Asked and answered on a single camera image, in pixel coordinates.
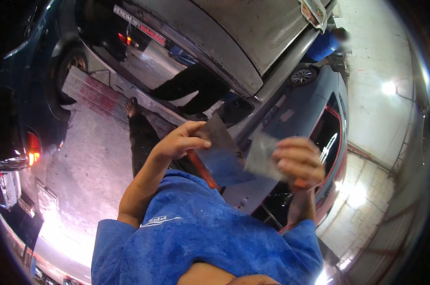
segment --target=logo on shirt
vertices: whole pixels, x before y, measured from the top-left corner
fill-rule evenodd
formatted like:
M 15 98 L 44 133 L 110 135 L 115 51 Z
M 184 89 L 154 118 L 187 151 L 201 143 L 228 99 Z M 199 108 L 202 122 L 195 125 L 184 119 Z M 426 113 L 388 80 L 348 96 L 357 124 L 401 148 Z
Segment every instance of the logo on shirt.
M 145 228 L 145 227 L 152 227 L 152 226 L 159 226 L 164 222 L 168 222 L 171 220 L 177 220 L 177 219 L 182 219 L 182 217 L 175 217 L 175 218 L 167 218 L 168 216 L 160 216 L 160 217 L 155 217 L 150 219 L 145 225 L 141 225 L 141 228 Z

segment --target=car wheel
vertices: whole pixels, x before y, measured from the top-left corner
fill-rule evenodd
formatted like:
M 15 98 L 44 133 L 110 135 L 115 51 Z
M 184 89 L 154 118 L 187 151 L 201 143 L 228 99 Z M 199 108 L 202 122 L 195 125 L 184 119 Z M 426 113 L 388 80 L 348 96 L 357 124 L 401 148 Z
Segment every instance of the car wheel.
M 61 105 L 70 105 L 76 102 L 66 93 L 61 91 L 61 88 L 63 88 L 64 81 L 66 80 L 66 76 L 68 75 L 69 70 L 72 66 L 75 66 L 83 71 L 88 71 L 88 60 L 83 49 L 79 47 L 71 49 L 64 55 L 58 67 L 56 92 L 58 102 Z
M 295 87 L 305 86 L 315 81 L 318 72 L 312 67 L 305 67 L 295 71 L 291 75 L 291 83 Z

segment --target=pants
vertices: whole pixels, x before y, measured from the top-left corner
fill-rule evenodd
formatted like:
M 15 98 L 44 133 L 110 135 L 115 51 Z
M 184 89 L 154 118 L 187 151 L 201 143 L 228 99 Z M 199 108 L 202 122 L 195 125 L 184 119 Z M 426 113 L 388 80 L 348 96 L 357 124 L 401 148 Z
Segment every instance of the pants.
M 147 157 L 155 145 L 160 141 L 160 138 L 153 126 L 148 122 L 147 118 L 139 111 L 129 119 L 129 125 L 132 173 L 135 177 L 139 170 L 144 166 Z M 189 174 L 200 177 L 198 170 L 187 157 L 173 160 L 169 168 L 180 169 L 188 172 Z
M 229 86 L 198 62 L 152 90 L 150 95 L 160 100 L 172 101 L 195 91 L 199 93 L 181 108 L 185 114 L 194 115 L 207 111 L 223 98 L 229 91 Z
M 305 62 L 305 63 L 317 63 L 318 61 L 312 59 L 311 57 L 309 57 L 308 55 L 304 54 L 303 58 L 300 60 L 300 62 Z

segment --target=hand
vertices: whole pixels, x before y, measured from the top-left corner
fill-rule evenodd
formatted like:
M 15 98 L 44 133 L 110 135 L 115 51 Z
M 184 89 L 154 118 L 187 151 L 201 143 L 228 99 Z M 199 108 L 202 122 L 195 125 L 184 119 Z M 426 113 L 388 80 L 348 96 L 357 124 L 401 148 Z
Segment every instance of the hand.
M 212 143 L 198 137 L 191 137 L 206 122 L 188 121 L 170 132 L 151 151 L 154 155 L 164 159 L 180 159 L 187 155 L 187 150 L 206 150 Z
M 300 179 L 299 185 L 311 189 L 324 181 L 325 165 L 320 162 L 318 147 L 306 138 L 292 137 L 277 143 L 272 157 L 278 161 L 278 168 L 290 178 Z

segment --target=hubcap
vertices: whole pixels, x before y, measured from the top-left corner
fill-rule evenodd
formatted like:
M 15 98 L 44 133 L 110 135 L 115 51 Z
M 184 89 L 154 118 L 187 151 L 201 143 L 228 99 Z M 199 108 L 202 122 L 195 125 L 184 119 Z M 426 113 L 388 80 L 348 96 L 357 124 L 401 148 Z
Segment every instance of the hubcap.
M 75 57 L 73 57 L 69 62 L 68 62 L 68 65 L 66 65 L 66 68 L 68 69 L 68 72 L 69 72 L 69 70 L 71 69 L 71 66 L 75 66 L 75 67 L 77 67 L 78 69 L 81 69 L 81 70 L 83 70 L 83 71 L 86 71 L 86 66 L 85 66 L 85 61 L 83 60 L 83 58 L 82 57 L 80 57 L 80 56 L 75 56 Z
M 308 69 L 301 69 L 291 76 L 291 81 L 294 83 L 302 83 L 307 81 L 312 76 L 312 72 Z

